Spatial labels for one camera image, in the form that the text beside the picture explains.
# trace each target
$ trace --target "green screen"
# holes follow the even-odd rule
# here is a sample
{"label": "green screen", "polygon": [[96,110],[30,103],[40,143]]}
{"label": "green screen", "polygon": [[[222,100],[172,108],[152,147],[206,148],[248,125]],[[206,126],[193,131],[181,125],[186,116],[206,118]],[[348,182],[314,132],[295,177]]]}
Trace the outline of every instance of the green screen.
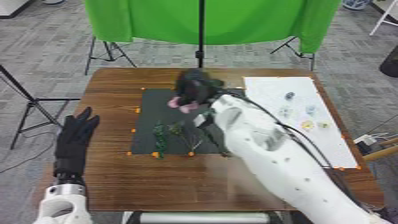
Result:
{"label": "green screen", "polygon": [[[206,0],[206,45],[300,38],[300,52],[314,53],[339,0]],[[97,39],[133,37],[197,44],[199,0],[85,0]]]}

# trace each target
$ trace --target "dark green mat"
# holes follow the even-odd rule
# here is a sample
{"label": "dark green mat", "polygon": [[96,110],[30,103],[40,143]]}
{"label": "dark green mat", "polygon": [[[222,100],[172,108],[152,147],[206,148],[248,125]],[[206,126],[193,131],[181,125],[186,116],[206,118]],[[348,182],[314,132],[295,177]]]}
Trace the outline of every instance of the dark green mat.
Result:
{"label": "dark green mat", "polygon": [[[135,135],[133,135],[133,145],[131,152],[133,154],[151,154],[156,151],[154,147],[154,135],[152,128],[161,122],[161,124],[172,125],[175,122],[184,121],[184,139],[190,141],[193,136],[195,142],[202,140],[202,143],[195,149],[197,154],[218,154],[220,151],[225,151],[223,148],[223,135],[215,125],[206,127],[207,132],[211,133],[220,149],[211,143],[200,129],[193,126],[193,118],[199,113],[207,109],[206,106],[193,111],[190,114],[183,114],[177,109],[168,108],[167,102],[174,97],[174,92],[168,89],[147,89],[142,93],[142,106],[140,106],[140,116],[135,124]],[[188,154],[190,148],[186,143],[175,135],[167,133],[167,150],[165,154]]]}

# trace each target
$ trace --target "floor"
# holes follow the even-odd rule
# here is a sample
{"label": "floor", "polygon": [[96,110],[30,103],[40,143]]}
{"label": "floor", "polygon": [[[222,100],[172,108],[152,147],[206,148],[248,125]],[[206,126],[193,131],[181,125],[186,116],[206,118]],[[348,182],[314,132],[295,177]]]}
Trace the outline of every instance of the floor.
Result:
{"label": "floor", "polygon": [[[328,36],[318,51],[316,74],[337,107],[351,137],[358,137],[396,115],[398,79],[378,72],[378,65],[398,44],[398,29],[383,25],[373,37],[367,36],[380,14],[367,8],[362,12],[339,9]],[[0,63],[8,69],[24,88],[37,97],[80,97],[90,76],[83,76],[90,41],[90,26],[80,0],[67,0],[60,6],[44,6],[35,1],[12,20],[0,20]],[[282,41],[238,46],[206,47],[207,67],[309,68],[287,49],[270,55]],[[138,39],[120,44],[138,67],[193,67],[195,46]],[[90,73],[101,66],[127,66],[120,59],[108,64],[94,62]],[[44,127],[26,133],[17,147],[8,151],[26,100],[0,82],[0,170],[44,151],[39,158],[0,173],[0,220],[1,224],[32,223],[35,209],[30,204],[32,192],[40,178],[42,167],[51,162],[56,129]],[[56,103],[46,103],[55,112]],[[64,114],[72,113],[72,103]],[[44,120],[33,111],[28,123]],[[396,133],[398,118],[373,133]],[[398,208],[398,157],[369,164],[385,203]],[[117,223],[119,214],[94,213],[96,223]]]}

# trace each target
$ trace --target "paper sheet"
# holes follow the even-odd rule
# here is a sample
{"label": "paper sheet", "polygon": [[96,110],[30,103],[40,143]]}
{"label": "paper sheet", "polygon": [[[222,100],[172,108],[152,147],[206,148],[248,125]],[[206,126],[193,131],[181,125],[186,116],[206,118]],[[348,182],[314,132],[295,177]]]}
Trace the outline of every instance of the paper sheet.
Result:
{"label": "paper sheet", "polygon": [[[280,121],[307,135],[332,166],[355,168],[355,158],[316,91],[312,79],[309,77],[245,77],[245,88],[245,94],[250,100],[264,107]],[[284,96],[289,92],[295,93],[295,96],[291,100],[286,100]],[[311,130],[302,128],[305,121],[312,122]],[[318,123],[328,123],[330,126],[321,128],[318,127]]]}

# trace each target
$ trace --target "white robotic arm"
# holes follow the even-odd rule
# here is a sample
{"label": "white robotic arm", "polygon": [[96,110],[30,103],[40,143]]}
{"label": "white robotic arm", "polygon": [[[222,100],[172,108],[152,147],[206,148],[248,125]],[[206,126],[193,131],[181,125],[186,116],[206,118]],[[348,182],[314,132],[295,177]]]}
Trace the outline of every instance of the white robotic arm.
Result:
{"label": "white robotic arm", "polygon": [[231,95],[211,104],[225,147],[275,196],[314,224],[389,223],[355,205],[275,119]]}

